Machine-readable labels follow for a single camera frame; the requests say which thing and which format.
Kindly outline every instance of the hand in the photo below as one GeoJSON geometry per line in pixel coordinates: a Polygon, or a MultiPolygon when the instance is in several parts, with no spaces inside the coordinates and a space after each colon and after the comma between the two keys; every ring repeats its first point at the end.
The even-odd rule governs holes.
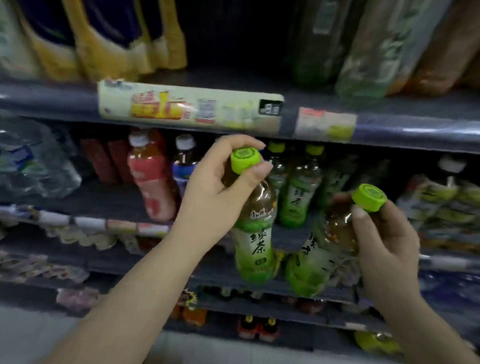
{"type": "Polygon", "coordinates": [[[417,232],[392,201],[380,208],[378,229],[358,206],[352,223],[359,243],[360,270],[367,295],[383,315],[394,303],[420,297],[417,232]]]}
{"type": "Polygon", "coordinates": [[[172,233],[180,233],[206,253],[235,224],[254,188],[265,179],[273,166],[261,160],[243,172],[229,188],[221,178],[225,162],[234,149],[265,144],[247,135],[222,136],[198,163],[187,184],[172,233]]]}

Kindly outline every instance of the bottle cap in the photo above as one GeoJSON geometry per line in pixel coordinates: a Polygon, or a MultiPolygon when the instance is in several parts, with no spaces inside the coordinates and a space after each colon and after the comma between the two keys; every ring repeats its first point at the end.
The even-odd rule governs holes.
{"type": "Polygon", "coordinates": [[[382,205],[387,202],[387,196],[374,185],[362,183],[353,191],[352,200],[365,211],[375,212],[380,210],[382,205]]]}
{"type": "Polygon", "coordinates": [[[175,145],[178,150],[190,150],[195,148],[195,140],[190,134],[180,134],[175,138],[175,145]]]}
{"type": "Polygon", "coordinates": [[[460,173],[467,163],[461,159],[455,159],[451,154],[444,154],[437,163],[438,168],[450,173],[460,173]]]}
{"type": "Polygon", "coordinates": [[[305,147],[305,152],[312,156],[320,156],[324,152],[325,147],[324,146],[319,146],[316,144],[307,144],[305,147]]]}
{"type": "Polygon", "coordinates": [[[232,162],[232,171],[242,174],[244,170],[260,162],[260,153],[252,147],[240,148],[230,154],[230,161],[232,162]]]}
{"type": "Polygon", "coordinates": [[[145,146],[150,142],[146,132],[134,132],[128,136],[131,146],[145,146]]]}
{"type": "Polygon", "coordinates": [[[285,143],[271,141],[270,143],[268,143],[268,150],[272,153],[283,153],[283,151],[285,150],[285,143]]]}

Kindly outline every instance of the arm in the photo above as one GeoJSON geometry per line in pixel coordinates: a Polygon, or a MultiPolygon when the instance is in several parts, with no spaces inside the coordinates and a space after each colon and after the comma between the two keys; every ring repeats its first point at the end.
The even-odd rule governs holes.
{"type": "Polygon", "coordinates": [[[354,207],[352,212],[365,288],[408,362],[479,364],[475,353],[422,298],[419,238],[403,213],[387,201],[377,230],[364,210],[354,207]]]}
{"type": "Polygon", "coordinates": [[[260,162],[224,189],[224,162],[242,146],[262,149],[265,144],[231,135],[210,148],[190,178],[168,236],[54,348],[47,364],[143,362],[202,256],[230,230],[272,169],[260,162]]]}

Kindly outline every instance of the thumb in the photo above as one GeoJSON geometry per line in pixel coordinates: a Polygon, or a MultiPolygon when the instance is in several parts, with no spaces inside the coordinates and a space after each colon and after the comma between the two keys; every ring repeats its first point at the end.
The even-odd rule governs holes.
{"type": "Polygon", "coordinates": [[[233,185],[224,193],[233,203],[241,203],[243,205],[254,188],[268,176],[272,168],[271,162],[262,161],[255,164],[242,172],[233,185]]]}
{"type": "Polygon", "coordinates": [[[352,208],[352,224],[359,242],[361,259],[376,259],[388,253],[372,219],[363,208],[357,205],[352,208]]]}

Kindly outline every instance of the white floor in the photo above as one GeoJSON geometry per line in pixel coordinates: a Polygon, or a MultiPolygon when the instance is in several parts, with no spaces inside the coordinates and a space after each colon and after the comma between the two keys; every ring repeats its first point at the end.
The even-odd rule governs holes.
{"type": "MultiPolygon", "coordinates": [[[[78,319],[0,306],[0,363],[41,363],[53,344],[75,327],[78,319]]],[[[391,363],[330,354],[272,348],[261,344],[162,333],[148,364],[346,364],[391,363]]]]}

